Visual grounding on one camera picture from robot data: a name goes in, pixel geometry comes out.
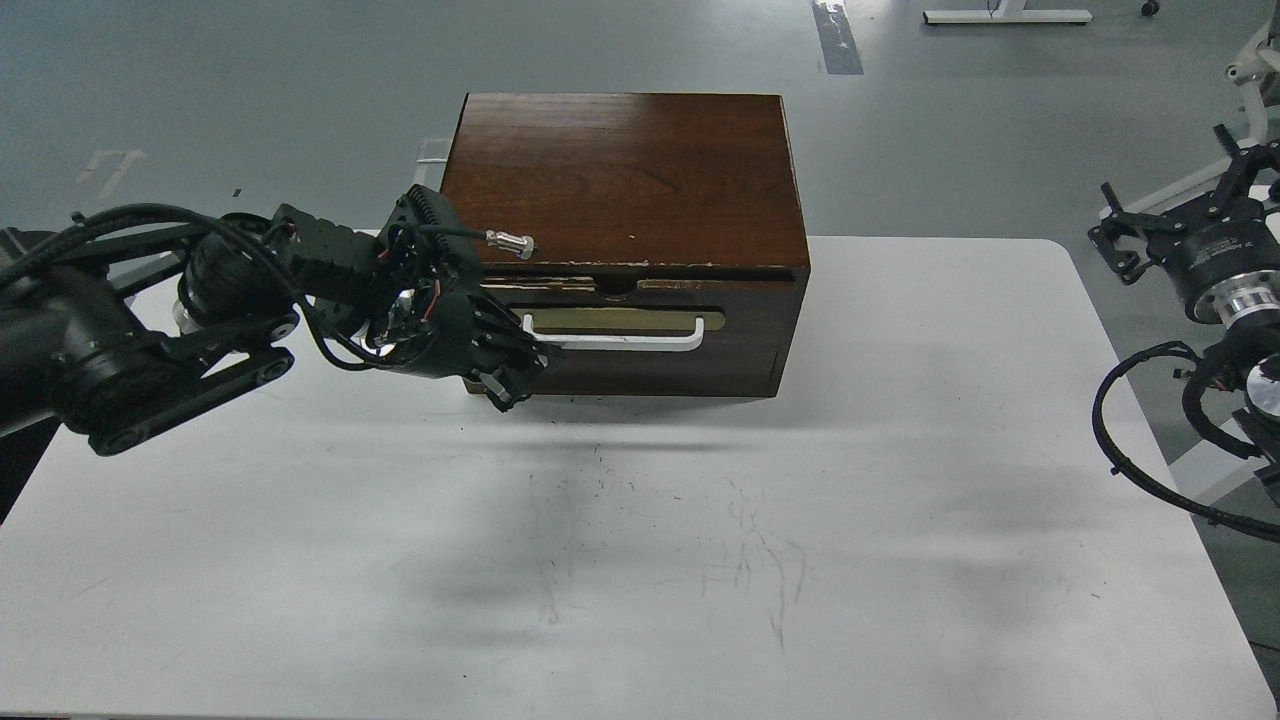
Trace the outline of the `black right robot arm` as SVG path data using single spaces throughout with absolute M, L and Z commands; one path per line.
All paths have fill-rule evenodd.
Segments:
M 1169 210 L 1130 211 L 1108 183 L 1106 214 L 1088 237 L 1111 272 L 1135 283 L 1152 266 L 1169 277 L 1192 322 L 1225 334 L 1201 355 L 1181 406 L 1202 439 L 1243 459 L 1263 457 L 1261 480 L 1277 483 L 1276 210 L 1249 196 L 1262 170 L 1277 169 L 1277 142 L 1239 145 L 1213 129 L 1229 164 L 1216 186 Z

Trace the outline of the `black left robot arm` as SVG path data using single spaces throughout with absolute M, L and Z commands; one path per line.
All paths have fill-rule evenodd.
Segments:
M 484 284 L 475 231 L 421 184 L 375 234 L 288 204 L 210 217 L 137 202 L 61 231 L 3 229 L 3 433 L 55 421 L 123 454 L 271 383 L 298 327 L 344 372 L 479 384 L 511 410 L 559 350 Z

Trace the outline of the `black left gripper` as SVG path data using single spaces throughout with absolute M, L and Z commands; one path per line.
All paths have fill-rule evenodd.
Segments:
M 375 234 L 291 204 L 270 229 L 308 333 L 333 366 L 465 378 L 508 413 L 549 364 L 548 346 L 481 287 L 474 243 L 485 234 L 435 190 L 410 186 Z M 498 357 L 492 372 L 486 351 Z

